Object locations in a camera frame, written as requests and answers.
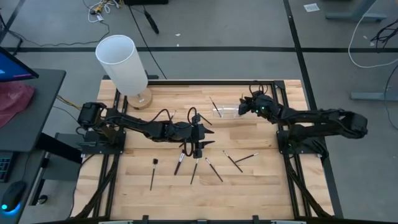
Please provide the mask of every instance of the white cord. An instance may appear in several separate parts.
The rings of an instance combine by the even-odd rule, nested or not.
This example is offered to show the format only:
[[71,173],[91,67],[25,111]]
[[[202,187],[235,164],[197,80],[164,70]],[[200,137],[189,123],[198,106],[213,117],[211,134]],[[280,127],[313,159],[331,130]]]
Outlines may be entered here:
[[[90,12],[91,12],[91,9],[92,9],[94,6],[97,6],[97,5],[99,5],[99,4],[102,4],[104,1],[105,1],[105,0],[101,0],[99,3],[90,6],[90,8],[89,8],[89,10],[88,10],[88,17],[87,17],[88,22],[94,23],[94,22],[99,22],[99,21],[100,21],[99,19],[97,19],[97,20],[95,20],[95,21],[90,20],[90,15],[91,15]],[[107,14],[109,14],[109,13],[111,12],[111,8],[110,8],[109,6],[114,6],[114,5],[115,5],[115,4],[111,3],[110,1],[108,1],[107,3],[105,3],[105,5],[104,5],[105,12],[106,12]]]
[[392,61],[392,62],[385,63],[385,64],[380,64],[380,65],[372,65],[372,66],[358,65],[358,64],[354,61],[353,57],[351,56],[351,52],[349,51],[350,48],[351,48],[351,45],[353,44],[354,36],[355,36],[356,30],[358,29],[359,24],[362,22],[363,18],[365,18],[366,14],[372,9],[372,7],[374,6],[374,4],[375,4],[376,2],[377,2],[377,1],[375,1],[375,2],[372,4],[372,6],[363,14],[362,18],[359,20],[358,24],[356,25],[355,30],[354,30],[354,33],[353,33],[353,36],[352,36],[352,38],[351,38],[351,41],[349,42],[349,46],[348,46],[348,55],[349,55],[349,58],[350,58],[351,61],[352,61],[356,66],[358,66],[359,68],[376,68],[376,67],[382,67],[382,66],[391,65],[391,64],[393,64],[393,63],[398,62],[398,58],[397,58],[397,59],[395,59],[395,60]]

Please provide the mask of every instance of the lamp base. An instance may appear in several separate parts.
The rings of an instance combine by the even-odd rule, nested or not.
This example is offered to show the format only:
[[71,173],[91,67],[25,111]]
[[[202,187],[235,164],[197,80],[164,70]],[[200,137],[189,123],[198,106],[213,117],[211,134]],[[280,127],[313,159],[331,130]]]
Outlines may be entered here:
[[152,103],[152,92],[146,88],[137,96],[128,96],[127,102],[136,110],[143,110]]

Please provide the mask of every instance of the computer screen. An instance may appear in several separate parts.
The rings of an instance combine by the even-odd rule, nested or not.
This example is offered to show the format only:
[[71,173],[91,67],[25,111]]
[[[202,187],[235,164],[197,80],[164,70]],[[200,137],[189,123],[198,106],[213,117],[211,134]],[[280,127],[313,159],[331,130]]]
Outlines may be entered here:
[[0,82],[11,82],[38,78],[38,74],[29,69],[6,50],[0,48]]

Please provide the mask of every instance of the wooden tabletop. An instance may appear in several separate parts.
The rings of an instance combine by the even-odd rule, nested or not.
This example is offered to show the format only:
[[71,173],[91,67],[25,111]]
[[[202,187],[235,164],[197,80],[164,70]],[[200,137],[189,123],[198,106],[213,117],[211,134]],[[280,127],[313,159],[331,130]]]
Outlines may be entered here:
[[[285,80],[285,85],[289,106],[306,110],[300,80]],[[203,122],[215,132],[206,134],[205,140],[216,142],[204,149],[190,185],[196,159],[184,157],[178,174],[174,175],[181,154],[178,144],[152,142],[141,133],[128,130],[125,151],[119,161],[111,219],[140,220],[143,215],[149,215],[151,220],[250,220],[253,215],[266,220],[293,218],[284,160],[279,154],[275,136],[277,126],[252,113],[235,119],[221,119],[212,113],[209,96],[218,107],[238,105],[242,93],[250,95],[247,85],[162,85],[149,88],[153,93],[151,106],[142,111],[129,107],[128,115],[148,121],[161,109],[167,108],[171,113],[177,111],[173,122],[186,121],[189,108],[194,106],[213,124],[210,126]],[[114,93],[113,82],[103,80],[98,101],[112,107]],[[165,114],[158,118],[162,119],[167,119]],[[234,160],[255,152],[259,155],[239,162],[241,173],[223,151]],[[217,178],[204,157],[214,165],[224,182]],[[94,156],[81,168],[72,215],[80,212],[95,192],[102,158]],[[159,163],[150,191],[153,158],[157,158]],[[333,214],[320,159],[314,154],[303,154],[300,158],[308,190],[325,211]],[[300,214],[304,215],[300,192],[298,189],[296,192]],[[104,207],[102,203],[100,214],[103,214]]]

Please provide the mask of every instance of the pink cloth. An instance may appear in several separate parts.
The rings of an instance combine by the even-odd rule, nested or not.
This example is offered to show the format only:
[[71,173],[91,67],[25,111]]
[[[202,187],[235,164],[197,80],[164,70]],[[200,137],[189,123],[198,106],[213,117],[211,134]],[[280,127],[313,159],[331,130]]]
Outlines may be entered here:
[[34,87],[19,81],[0,83],[0,128],[26,108],[34,91]]

